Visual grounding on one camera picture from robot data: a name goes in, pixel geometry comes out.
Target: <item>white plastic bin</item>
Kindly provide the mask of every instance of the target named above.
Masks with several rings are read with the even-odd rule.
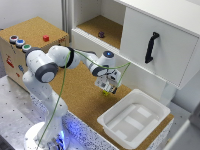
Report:
[[[97,120],[118,144],[135,149],[169,113],[169,108],[136,89]]]

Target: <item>black handle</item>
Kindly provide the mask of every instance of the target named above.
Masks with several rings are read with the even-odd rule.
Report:
[[[146,53],[146,57],[145,57],[145,63],[148,64],[149,62],[151,62],[153,60],[153,57],[151,57],[151,53],[153,50],[153,45],[154,45],[154,40],[157,39],[160,35],[156,32],[153,32],[153,36],[151,37],[150,41],[149,41],[149,45],[147,48],[147,53]]]

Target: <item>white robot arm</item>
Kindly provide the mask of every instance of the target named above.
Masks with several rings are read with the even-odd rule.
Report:
[[[94,52],[86,52],[62,46],[51,47],[47,54],[35,47],[26,52],[28,71],[23,75],[23,82],[29,92],[41,100],[49,112],[45,118],[44,126],[34,139],[36,144],[41,139],[51,120],[59,97],[48,83],[55,78],[58,67],[64,68],[66,65],[68,69],[73,69],[78,66],[80,61],[87,66],[93,76],[97,77],[95,85],[107,92],[116,92],[117,87],[121,85],[119,83],[121,73],[117,69],[108,69],[115,67],[114,54],[110,51],[105,51],[100,58]],[[62,139],[58,138],[61,137],[61,133],[63,132],[62,116],[67,113],[68,107],[62,98],[60,98],[58,106],[60,107],[56,109],[51,124],[42,138],[41,150],[49,150],[51,147],[54,147],[54,149],[55,147],[59,147],[60,150],[67,148],[64,137]],[[59,144],[59,142],[55,144],[55,141],[62,141],[63,144]]]

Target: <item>green cable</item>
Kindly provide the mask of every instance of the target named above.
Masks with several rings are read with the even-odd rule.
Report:
[[[40,139],[40,141],[39,141],[39,143],[38,143],[38,146],[37,146],[37,149],[36,149],[36,150],[38,150],[38,147],[39,147],[39,145],[40,145],[40,143],[41,143],[41,141],[42,141],[42,138],[43,138],[43,136],[44,136],[44,134],[45,134],[47,128],[49,127],[49,125],[50,125],[50,123],[51,123],[51,121],[52,121],[52,119],[53,119],[53,117],[54,117],[54,114],[55,114],[55,112],[56,112],[56,108],[57,108],[57,106],[58,106],[58,102],[59,102],[59,100],[60,100],[60,97],[61,97],[61,94],[62,94],[62,91],[63,91],[63,87],[64,87],[64,83],[65,83],[66,66],[67,66],[67,62],[68,62],[70,53],[71,53],[71,52],[69,52],[68,55],[67,55],[67,59],[66,59],[66,63],[65,63],[64,77],[63,77],[63,83],[62,83],[61,91],[60,91],[60,94],[59,94],[59,97],[58,97],[56,106],[55,106],[55,108],[54,108],[54,111],[53,111],[53,114],[52,114],[52,116],[51,116],[51,119],[50,119],[49,123],[47,124],[47,127],[46,127],[45,130],[44,130],[44,133],[42,134],[42,137],[41,137],[41,139]]]
[[[121,80],[122,80],[122,77],[124,76],[124,74],[125,74],[126,70],[128,69],[129,65],[131,64],[131,63],[129,62],[129,63],[125,64],[125,65],[118,66],[118,67],[114,67],[114,68],[103,67],[103,66],[100,66],[100,65],[96,64],[95,62],[93,62],[92,60],[90,60],[89,58],[87,58],[85,55],[83,55],[82,53],[77,52],[77,51],[75,51],[75,52],[76,52],[76,53],[79,53],[80,55],[82,55],[83,57],[85,57],[86,59],[88,59],[90,62],[94,63],[95,65],[97,65],[98,67],[101,67],[101,68],[105,68],[105,69],[118,69],[118,68],[122,68],[122,67],[124,67],[124,66],[127,66],[126,69],[124,70],[124,72],[123,72],[123,74],[122,74],[122,76],[121,76],[119,82],[118,82],[117,87],[119,87],[119,84],[120,84],[120,82],[121,82]],[[50,123],[51,123],[51,121],[52,121],[52,119],[53,119],[53,117],[54,117],[56,108],[57,108],[57,106],[58,106],[58,102],[59,102],[59,100],[60,100],[60,97],[61,97],[61,94],[62,94],[62,91],[63,91],[63,87],[64,87],[64,83],[65,83],[66,66],[67,66],[67,62],[68,62],[70,53],[71,53],[71,52],[69,52],[68,55],[67,55],[67,59],[66,59],[66,63],[65,63],[64,77],[63,77],[63,83],[62,83],[61,91],[60,91],[60,94],[59,94],[59,97],[58,97],[56,106],[55,106],[55,108],[54,108],[54,111],[53,111],[53,114],[52,114],[52,116],[51,116],[51,119],[50,119],[49,123],[47,124],[47,127],[46,127],[45,130],[44,130],[44,133],[42,134],[42,137],[41,137],[41,139],[40,139],[40,141],[39,141],[39,143],[38,143],[38,146],[37,146],[37,149],[36,149],[36,150],[38,150],[38,147],[39,147],[39,145],[40,145],[40,143],[41,143],[41,141],[42,141],[42,138],[43,138],[43,136],[44,136],[44,134],[45,134],[47,128],[49,127],[49,125],[50,125]]]

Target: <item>brown box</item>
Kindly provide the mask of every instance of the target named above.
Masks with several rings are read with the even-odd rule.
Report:
[[[10,44],[9,38],[17,35],[32,47],[41,48],[45,53],[53,45],[69,46],[69,35],[47,21],[36,17],[0,31],[0,50],[7,75],[26,89],[22,76],[27,71],[25,54],[15,45]]]

